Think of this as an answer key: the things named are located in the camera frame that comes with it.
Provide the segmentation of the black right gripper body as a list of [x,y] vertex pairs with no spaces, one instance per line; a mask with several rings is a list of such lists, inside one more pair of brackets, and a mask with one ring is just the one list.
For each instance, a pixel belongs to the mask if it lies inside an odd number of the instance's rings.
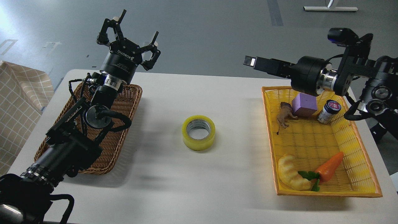
[[328,62],[321,58],[304,56],[290,67],[290,85],[293,90],[312,96],[320,95],[323,90],[318,87],[321,72]]

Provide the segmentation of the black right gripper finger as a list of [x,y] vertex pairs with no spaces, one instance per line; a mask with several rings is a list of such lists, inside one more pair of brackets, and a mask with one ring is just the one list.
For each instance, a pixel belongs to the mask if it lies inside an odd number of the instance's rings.
[[267,59],[263,57],[251,57],[245,56],[243,60],[243,65],[252,68],[281,68],[281,67],[291,67],[295,65],[294,63],[286,62],[278,59]]
[[253,68],[255,70],[265,72],[269,75],[281,77],[281,78],[291,78],[290,72],[291,69],[289,67],[281,67],[281,68]]

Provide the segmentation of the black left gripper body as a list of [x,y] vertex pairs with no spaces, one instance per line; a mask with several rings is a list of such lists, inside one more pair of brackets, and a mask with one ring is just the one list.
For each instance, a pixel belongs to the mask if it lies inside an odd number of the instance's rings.
[[114,41],[100,67],[105,72],[130,84],[139,64],[143,62],[139,46],[127,38],[124,39],[124,46],[121,42]]

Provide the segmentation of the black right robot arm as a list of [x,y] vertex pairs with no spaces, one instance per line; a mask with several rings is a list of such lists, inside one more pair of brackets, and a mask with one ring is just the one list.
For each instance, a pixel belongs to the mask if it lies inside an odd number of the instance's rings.
[[328,68],[330,60],[304,56],[297,63],[246,56],[243,64],[269,75],[290,79],[291,87],[318,96],[330,90],[345,96],[351,104],[344,118],[351,121],[375,119],[397,138],[397,58],[368,58],[373,34],[359,37],[348,28],[335,27],[327,38],[344,47],[338,69]]

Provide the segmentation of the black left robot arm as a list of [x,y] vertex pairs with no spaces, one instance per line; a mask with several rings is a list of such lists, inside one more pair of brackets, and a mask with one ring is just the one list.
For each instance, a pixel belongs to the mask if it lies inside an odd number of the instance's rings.
[[74,105],[46,133],[48,149],[21,175],[1,177],[1,223],[42,224],[56,200],[68,200],[61,224],[66,224],[74,207],[74,197],[53,194],[64,176],[77,176],[88,169],[100,156],[100,144],[108,133],[118,133],[131,126],[131,119],[113,111],[118,96],[141,65],[150,70],[160,51],[155,33],[152,41],[143,47],[128,40],[121,31],[126,14],[106,18],[97,37],[97,44],[105,45],[109,52],[100,72],[88,73],[85,78],[68,83]]

